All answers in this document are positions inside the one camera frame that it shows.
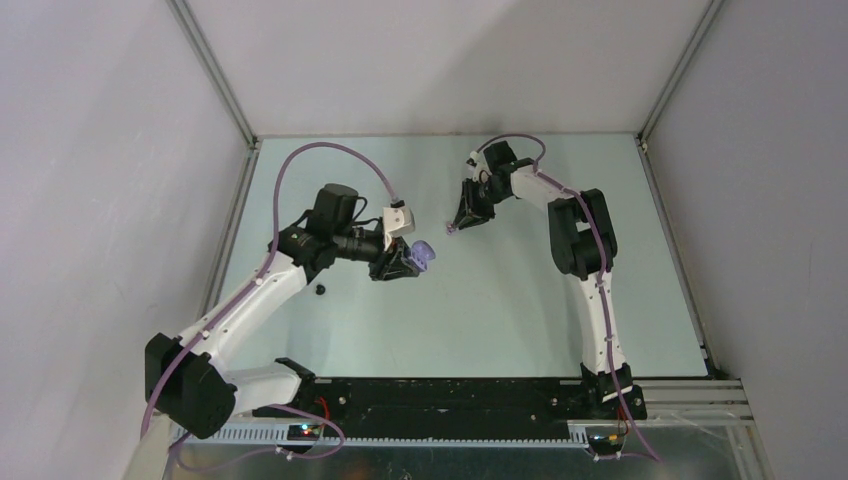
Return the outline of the left controller board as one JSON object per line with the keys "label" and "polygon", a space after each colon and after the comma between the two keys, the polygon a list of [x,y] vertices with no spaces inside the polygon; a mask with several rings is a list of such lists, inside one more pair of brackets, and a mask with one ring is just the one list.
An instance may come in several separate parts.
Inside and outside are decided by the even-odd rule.
{"label": "left controller board", "polygon": [[323,426],[313,424],[293,424],[288,427],[288,442],[316,442],[322,437]]}

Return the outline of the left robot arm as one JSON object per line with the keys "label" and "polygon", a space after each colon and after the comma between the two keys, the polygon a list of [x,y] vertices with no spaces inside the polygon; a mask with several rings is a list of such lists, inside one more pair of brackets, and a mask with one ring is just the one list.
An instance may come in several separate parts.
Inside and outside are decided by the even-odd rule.
{"label": "left robot arm", "polygon": [[321,188],[312,208],[280,230],[261,265],[228,299],[179,335],[159,333],[145,347],[148,408],[168,416],[199,439],[211,437],[243,412],[278,403],[304,416],[316,403],[306,371],[291,361],[237,370],[240,347],[288,300],[336,260],[364,262],[373,281],[415,278],[436,258],[425,241],[408,244],[409,208],[384,208],[373,229],[355,219],[359,193],[340,184]]}

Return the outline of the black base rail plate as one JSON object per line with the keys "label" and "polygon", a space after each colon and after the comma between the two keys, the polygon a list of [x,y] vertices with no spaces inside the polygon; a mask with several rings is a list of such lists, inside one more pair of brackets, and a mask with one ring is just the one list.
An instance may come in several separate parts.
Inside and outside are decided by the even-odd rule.
{"label": "black base rail plate", "polygon": [[591,401],[576,379],[326,378],[290,406],[336,423],[345,436],[403,439],[560,439],[578,420],[614,421],[619,401]]}

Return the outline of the right controller board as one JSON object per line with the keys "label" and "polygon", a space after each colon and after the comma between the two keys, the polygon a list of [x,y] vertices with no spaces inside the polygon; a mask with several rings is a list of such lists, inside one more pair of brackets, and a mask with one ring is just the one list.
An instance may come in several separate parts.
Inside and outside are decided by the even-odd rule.
{"label": "right controller board", "polygon": [[587,452],[593,457],[617,458],[621,455],[625,440],[626,437],[619,434],[590,435],[587,440]]}

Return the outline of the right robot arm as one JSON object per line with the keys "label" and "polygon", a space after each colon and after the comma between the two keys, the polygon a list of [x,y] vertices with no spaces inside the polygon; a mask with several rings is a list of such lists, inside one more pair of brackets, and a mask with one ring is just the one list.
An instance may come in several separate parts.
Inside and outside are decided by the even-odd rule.
{"label": "right robot arm", "polygon": [[620,345],[611,283],[618,243],[604,194],[575,190],[520,159],[501,135],[472,151],[466,161],[458,210],[449,231],[494,219],[496,205],[515,198],[545,213],[551,256],[577,292],[582,338],[581,402],[585,411],[606,418],[633,389],[633,377]]}

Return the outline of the lavender earbud charging case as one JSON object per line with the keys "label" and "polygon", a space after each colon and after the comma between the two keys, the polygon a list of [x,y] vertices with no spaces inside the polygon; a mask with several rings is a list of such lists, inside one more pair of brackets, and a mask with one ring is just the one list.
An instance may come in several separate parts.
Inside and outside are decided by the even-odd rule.
{"label": "lavender earbud charging case", "polygon": [[434,249],[424,240],[415,241],[410,247],[407,258],[420,272],[426,272],[430,264],[436,259]]}

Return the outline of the controller board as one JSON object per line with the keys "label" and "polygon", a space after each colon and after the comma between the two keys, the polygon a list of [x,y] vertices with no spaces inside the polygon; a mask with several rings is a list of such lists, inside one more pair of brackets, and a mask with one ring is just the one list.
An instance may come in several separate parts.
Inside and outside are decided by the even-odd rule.
{"label": "controller board", "polygon": [[316,442],[322,437],[323,426],[313,424],[293,424],[288,427],[288,442]]}
{"label": "controller board", "polygon": [[617,458],[621,455],[625,440],[626,437],[619,434],[590,435],[587,440],[587,452],[593,457]]}

